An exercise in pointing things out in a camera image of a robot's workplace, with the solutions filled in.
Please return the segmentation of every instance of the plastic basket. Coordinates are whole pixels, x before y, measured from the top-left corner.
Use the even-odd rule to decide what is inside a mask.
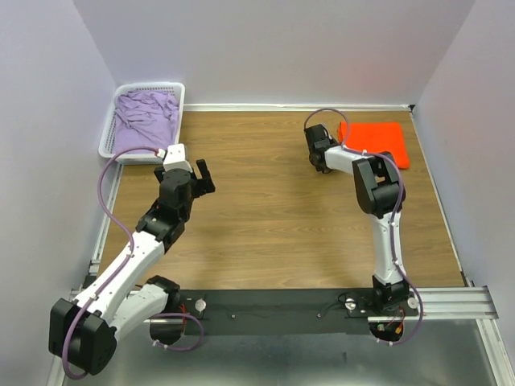
[[[180,126],[183,120],[183,107],[184,107],[184,85],[181,83],[172,82],[144,82],[144,83],[132,83],[124,84],[117,88],[114,93],[113,101],[109,107],[107,114],[107,120],[104,124],[104,131],[102,132],[102,138],[100,145],[98,146],[98,154],[104,158],[112,158],[114,156],[114,100],[121,94],[125,94],[129,91],[168,91],[173,95],[179,102],[179,116],[177,119],[177,130],[175,131],[174,143],[179,143]],[[155,157],[153,154],[123,154],[117,159],[118,162],[125,165],[139,165],[145,163],[160,163],[161,159]]]

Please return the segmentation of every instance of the purple cloth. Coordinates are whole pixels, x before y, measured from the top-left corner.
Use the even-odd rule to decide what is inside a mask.
[[[174,143],[179,102],[170,93],[129,91],[118,96],[114,104],[114,153],[134,146],[166,149]]]

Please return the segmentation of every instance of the wooden table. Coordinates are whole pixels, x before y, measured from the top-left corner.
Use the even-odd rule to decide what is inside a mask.
[[[372,231],[351,175],[316,173],[307,160],[305,112],[185,113],[181,142],[205,158],[216,193],[197,199],[186,232],[141,280],[156,274],[187,289],[371,286]],[[402,254],[420,286],[462,286],[408,112],[348,113],[351,121],[401,123],[411,168],[402,172]],[[320,113],[335,133],[339,118]],[[129,227],[154,202],[153,166],[126,166],[114,214]],[[101,271],[127,239],[109,228]]]

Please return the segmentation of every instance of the bolt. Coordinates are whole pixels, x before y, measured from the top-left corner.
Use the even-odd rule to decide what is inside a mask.
[[[416,310],[418,308],[418,300],[415,298],[409,298],[408,307]]]
[[[199,312],[202,312],[206,309],[206,302],[204,299],[199,299],[195,302],[195,309]]]
[[[356,309],[356,301],[352,298],[347,298],[345,300],[345,308],[349,311],[354,311]]]

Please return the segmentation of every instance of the wall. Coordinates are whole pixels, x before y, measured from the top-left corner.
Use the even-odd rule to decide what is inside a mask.
[[[53,303],[84,278],[113,80],[72,2],[0,2],[0,384],[43,385]]]
[[[473,0],[74,0],[119,84],[189,103],[413,104]]]
[[[463,271],[488,285],[515,360],[515,2],[478,0],[414,118]]]

